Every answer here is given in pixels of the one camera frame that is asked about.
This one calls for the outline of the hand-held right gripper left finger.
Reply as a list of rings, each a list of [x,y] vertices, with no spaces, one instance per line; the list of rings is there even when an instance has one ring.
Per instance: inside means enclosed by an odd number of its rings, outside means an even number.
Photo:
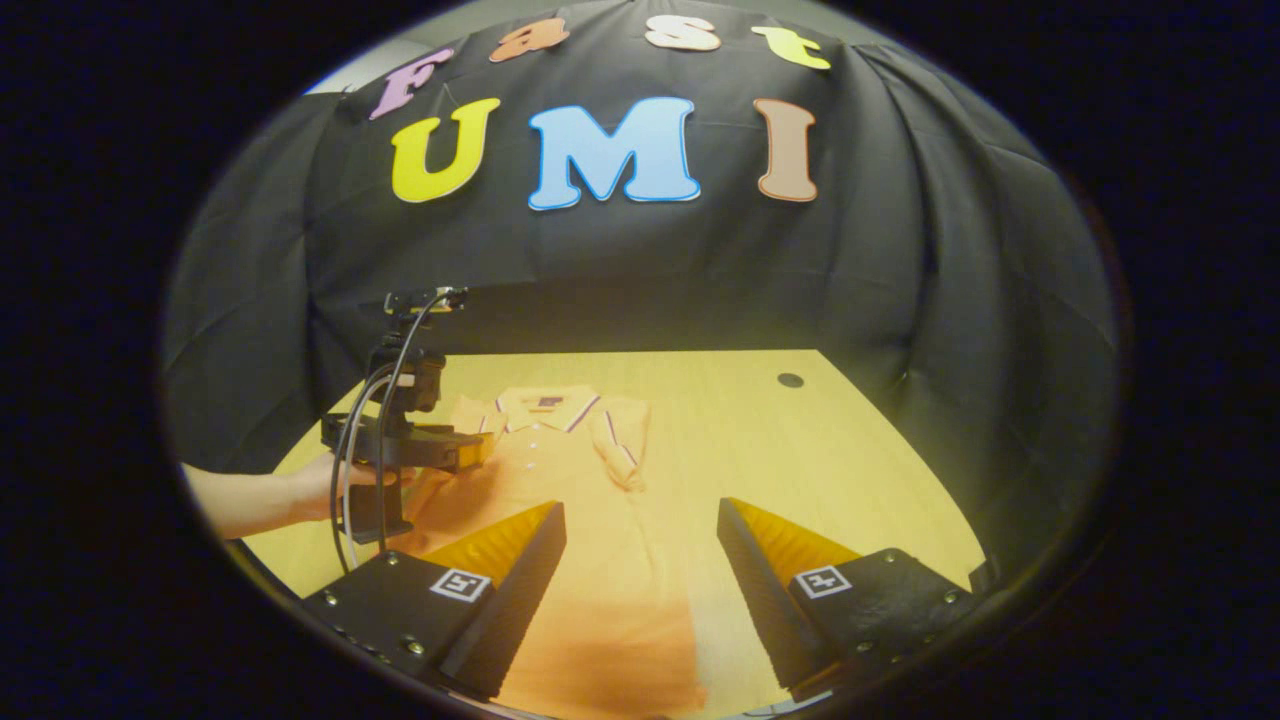
[[[500,693],[566,542],[564,505],[550,501],[422,556],[389,550],[303,606],[372,660],[488,701]]]

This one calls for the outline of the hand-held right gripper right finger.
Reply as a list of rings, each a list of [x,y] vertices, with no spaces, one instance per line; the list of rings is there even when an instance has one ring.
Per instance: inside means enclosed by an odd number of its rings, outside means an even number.
[[[794,700],[877,682],[983,600],[905,550],[858,553],[740,498],[719,501],[716,532]]]

